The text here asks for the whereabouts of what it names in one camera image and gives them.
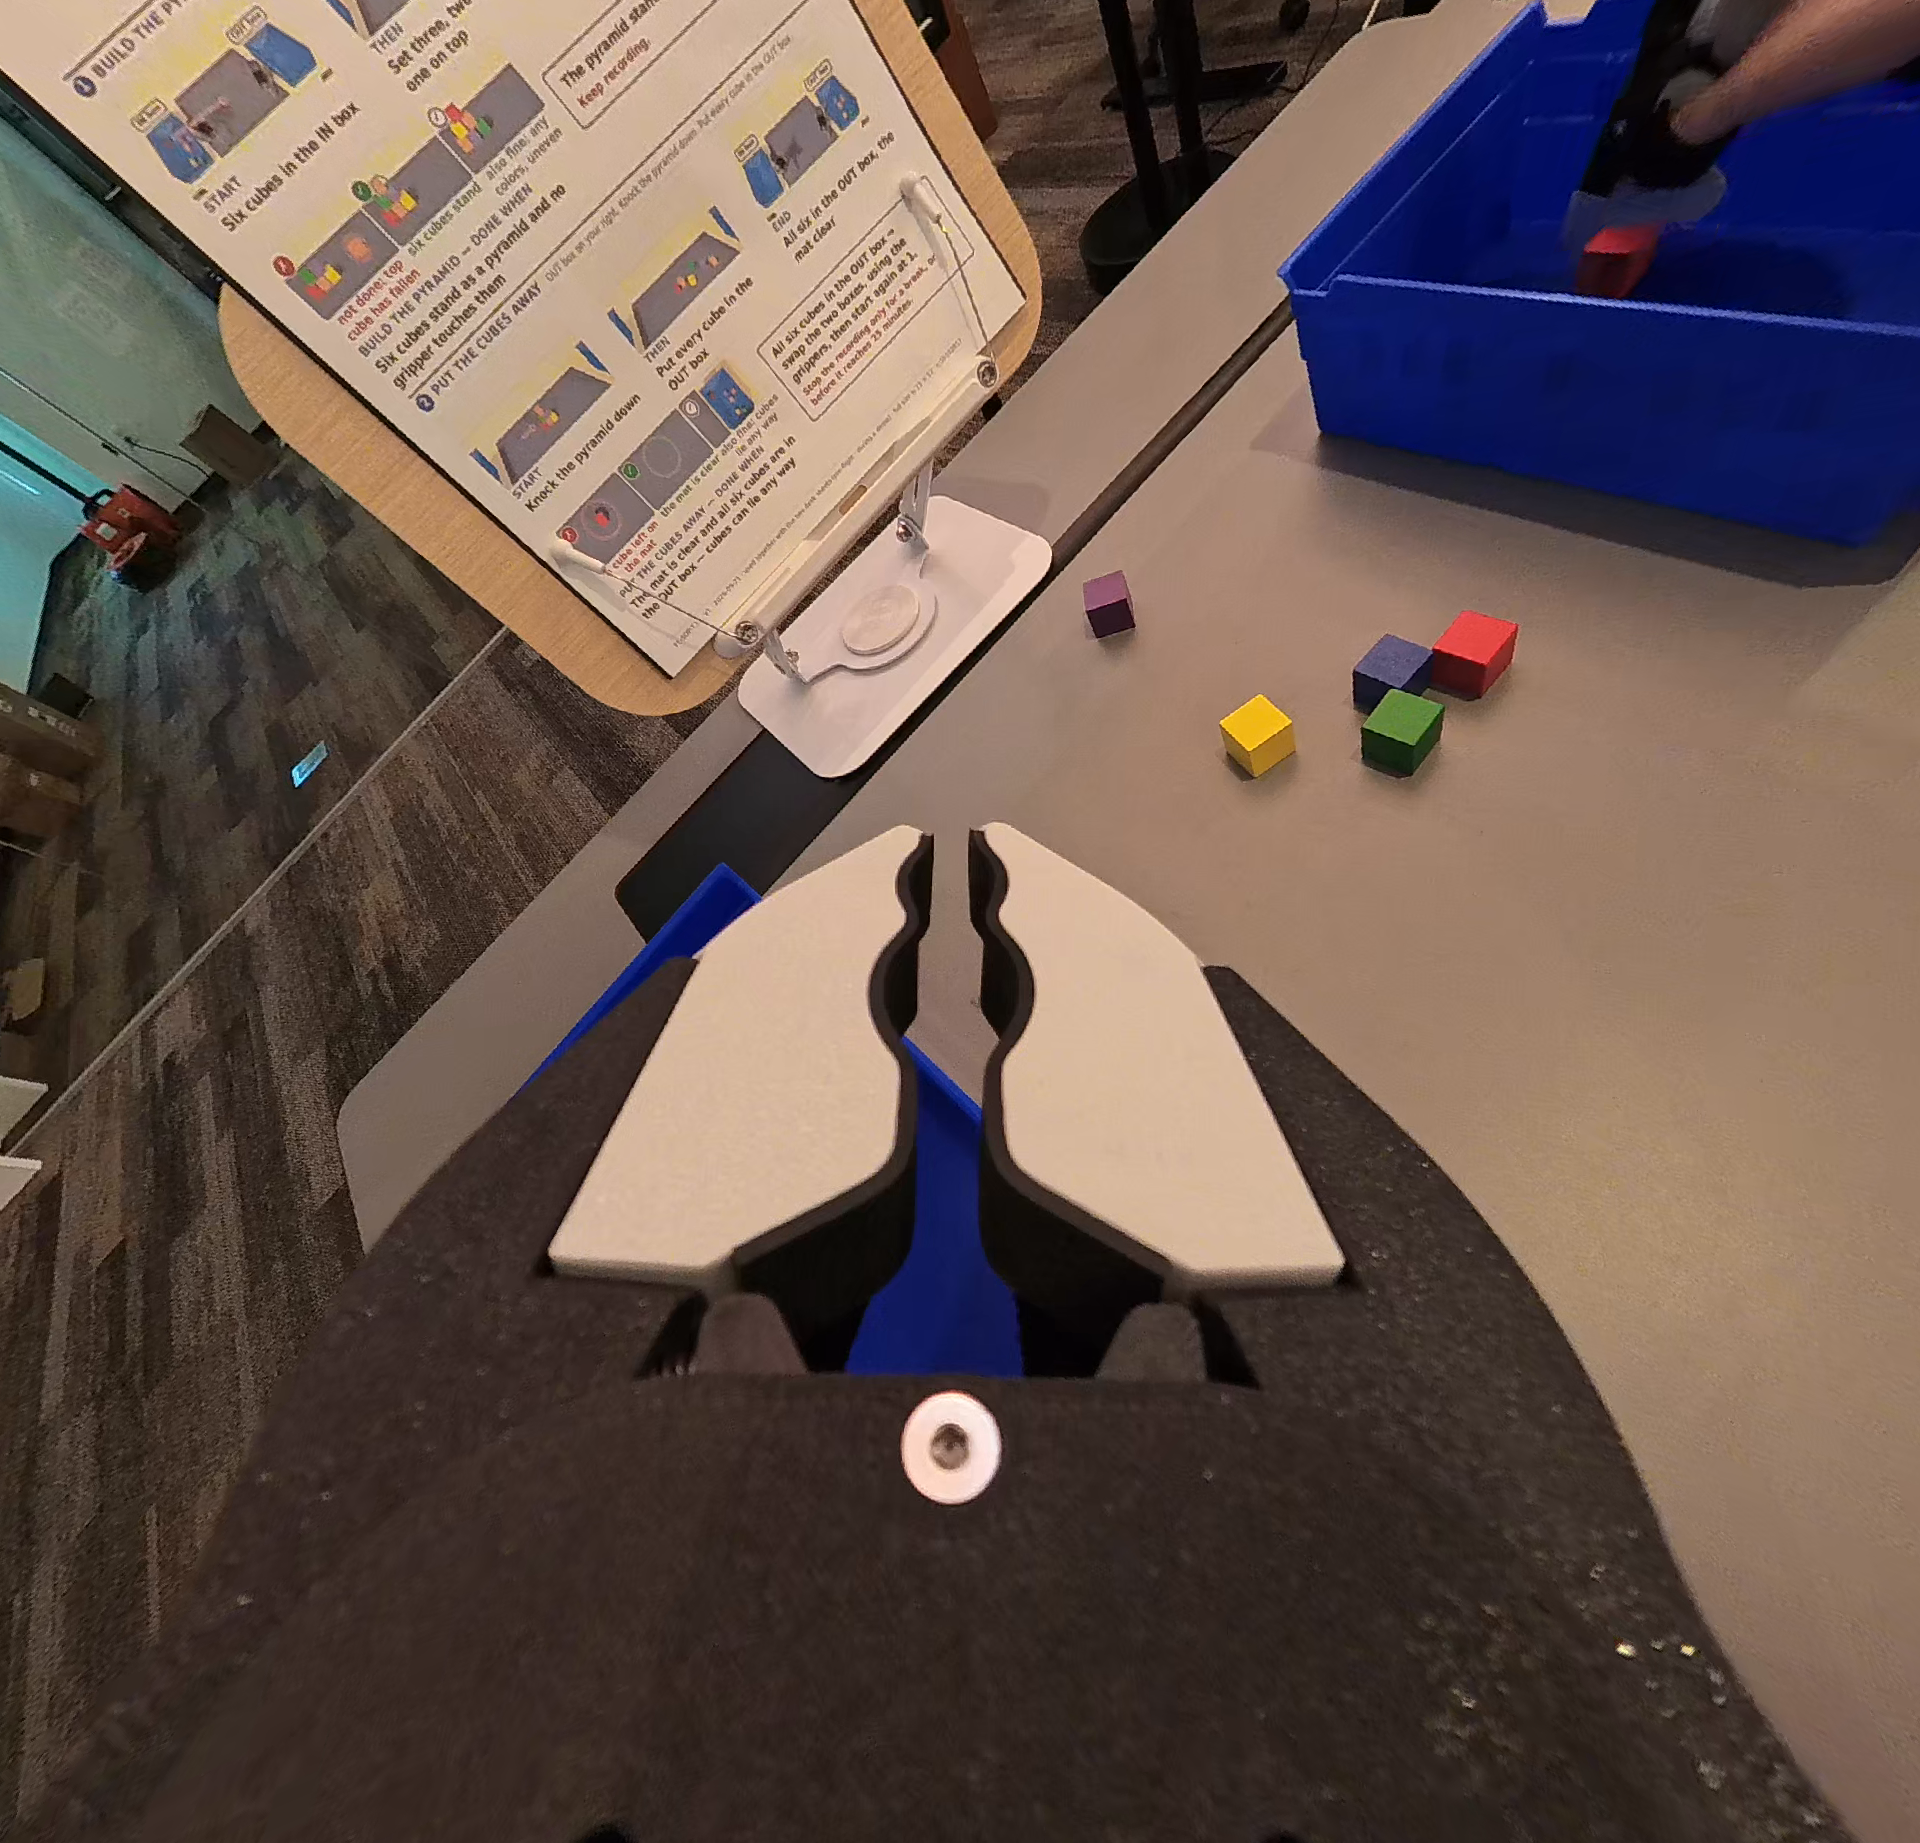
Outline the green wooden cube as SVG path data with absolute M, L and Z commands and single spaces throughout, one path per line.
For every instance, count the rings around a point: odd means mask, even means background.
M 1389 775 L 1417 775 L 1441 745 L 1445 725 L 1445 704 L 1422 694 L 1387 690 L 1360 723 L 1360 760 Z

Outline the blue plastic bin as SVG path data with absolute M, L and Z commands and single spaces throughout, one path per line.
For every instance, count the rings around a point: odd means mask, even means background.
M 1627 297 L 1563 214 L 1650 0 L 1522 9 L 1280 266 L 1318 429 L 1860 546 L 1918 495 L 1918 95 L 1740 133 Z
M 708 870 L 538 1069 L 559 1061 L 661 968 L 697 956 L 757 899 L 731 867 Z M 914 1237 L 899 1273 L 868 1302 L 852 1335 L 828 1340 L 824 1357 L 850 1374 L 1020 1377 L 1017 1301 L 979 1239 L 982 1112 L 915 1041 L 903 1047 L 917 1080 Z

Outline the orange wooden cube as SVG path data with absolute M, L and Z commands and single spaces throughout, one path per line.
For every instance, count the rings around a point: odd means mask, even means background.
M 1571 290 L 1585 298 L 1627 298 L 1643 282 L 1665 234 L 1665 225 L 1616 225 L 1582 244 L 1571 270 Z

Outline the red air mover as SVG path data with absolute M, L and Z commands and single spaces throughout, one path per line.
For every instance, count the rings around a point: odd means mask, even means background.
M 126 579 L 179 549 L 177 518 L 141 491 L 118 485 L 83 499 L 80 536 L 104 557 L 115 579 Z

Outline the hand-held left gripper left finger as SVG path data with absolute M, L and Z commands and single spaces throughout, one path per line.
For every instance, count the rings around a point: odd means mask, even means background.
M 755 1294 L 836 1373 L 915 1228 L 931 838 L 891 827 L 662 969 L 634 1085 L 549 1247 L 566 1280 Z

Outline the yellow wooden cube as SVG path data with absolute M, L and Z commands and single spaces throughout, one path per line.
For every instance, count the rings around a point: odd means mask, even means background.
M 1216 728 L 1221 753 L 1246 782 L 1264 779 L 1299 751 L 1292 717 L 1264 694 L 1228 709 Z

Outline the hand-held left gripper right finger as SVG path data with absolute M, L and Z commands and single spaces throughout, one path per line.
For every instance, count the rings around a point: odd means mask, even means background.
M 1316 1292 L 1332 1225 L 1208 968 L 1011 824 L 967 839 L 982 1014 L 979 1233 L 1031 1373 L 1091 1373 L 1128 1316 Z

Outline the single cardboard box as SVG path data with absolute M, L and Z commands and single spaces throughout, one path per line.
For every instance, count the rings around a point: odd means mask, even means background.
M 203 406 L 192 417 L 179 451 L 234 491 L 257 485 L 279 461 L 279 442 L 269 426 L 248 430 L 218 406 Z

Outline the large cardboard box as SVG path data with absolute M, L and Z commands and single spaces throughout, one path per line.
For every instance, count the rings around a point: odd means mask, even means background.
M 2 686 L 2 830 L 58 836 L 81 812 L 102 755 L 99 727 Z

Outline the red wooden cube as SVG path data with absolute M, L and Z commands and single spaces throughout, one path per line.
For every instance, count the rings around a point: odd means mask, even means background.
M 1481 611 L 1461 611 L 1431 645 L 1427 688 L 1477 702 L 1492 694 L 1516 654 L 1520 626 Z

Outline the printed instruction sheet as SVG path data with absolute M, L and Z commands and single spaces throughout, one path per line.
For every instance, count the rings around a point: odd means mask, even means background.
M 3 80 L 661 678 L 1018 369 L 903 0 L 3 0 Z

